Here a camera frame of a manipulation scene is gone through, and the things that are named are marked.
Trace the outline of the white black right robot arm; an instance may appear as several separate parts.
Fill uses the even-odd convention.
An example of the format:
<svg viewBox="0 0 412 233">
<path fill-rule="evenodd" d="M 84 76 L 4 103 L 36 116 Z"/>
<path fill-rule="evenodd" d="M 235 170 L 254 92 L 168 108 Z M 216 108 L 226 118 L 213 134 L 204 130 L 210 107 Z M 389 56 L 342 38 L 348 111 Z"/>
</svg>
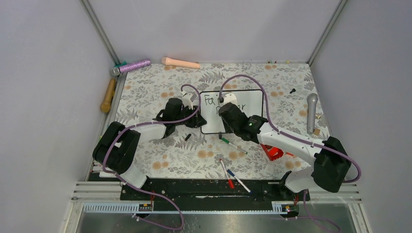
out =
<svg viewBox="0 0 412 233">
<path fill-rule="evenodd" d="M 311 139 L 277 129 L 263 117 L 247 117 L 232 103 L 223 105 L 218 114 L 230 131 L 242 140 L 278 148 L 309 164 L 305 169 L 287 172 L 282 177 L 278 192 L 283 199 L 291 200 L 300 191 L 314 187 L 331 193 L 340 190 L 352 162 L 338 139 L 332 136 L 327 140 Z"/>
</svg>

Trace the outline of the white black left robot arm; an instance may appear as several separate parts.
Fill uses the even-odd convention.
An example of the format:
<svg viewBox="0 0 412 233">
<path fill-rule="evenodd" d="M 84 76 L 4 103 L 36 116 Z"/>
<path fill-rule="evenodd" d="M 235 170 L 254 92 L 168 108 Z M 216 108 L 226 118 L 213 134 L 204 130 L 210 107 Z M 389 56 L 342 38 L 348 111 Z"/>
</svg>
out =
<svg viewBox="0 0 412 233">
<path fill-rule="evenodd" d="M 180 125 L 188 128 L 206 125 L 207 121 L 199 111 L 199 106 L 170 98 L 165 108 L 150 122 L 126 127 L 114 121 L 99 140 L 92 157 L 105 171 L 118 175 L 123 182 L 132 185 L 132 193 L 138 199 L 146 199 L 151 192 L 150 185 L 146 183 L 148 177 L 133 164 L 137 146 L 139 143 L 164 139 Z"/>
</svg>

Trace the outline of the small black-framed whiteboard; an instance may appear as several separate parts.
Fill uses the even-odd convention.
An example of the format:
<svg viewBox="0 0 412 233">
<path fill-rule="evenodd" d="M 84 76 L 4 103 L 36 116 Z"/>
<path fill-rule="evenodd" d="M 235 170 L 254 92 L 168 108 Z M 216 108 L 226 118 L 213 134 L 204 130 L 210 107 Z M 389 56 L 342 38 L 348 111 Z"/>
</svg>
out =
<svg viewBox="0 0 412 233">
<path fill-rule="evenodd" d="M 222 106 L 218 100 L 219 91 L 203 91 L 200 94 L 202 99 L 200 114 L 207 122 L 206 125 L 201 127 L 201 132 L 203 134 L 231 133 L 218 114 Z M 222 92 L 223 97 L 227 94 L 234 95 L 237 98 L 238 107 L 246 116 L 263 116 L 264 96 L 261 90 L 224 90 Z"/>
</svg>

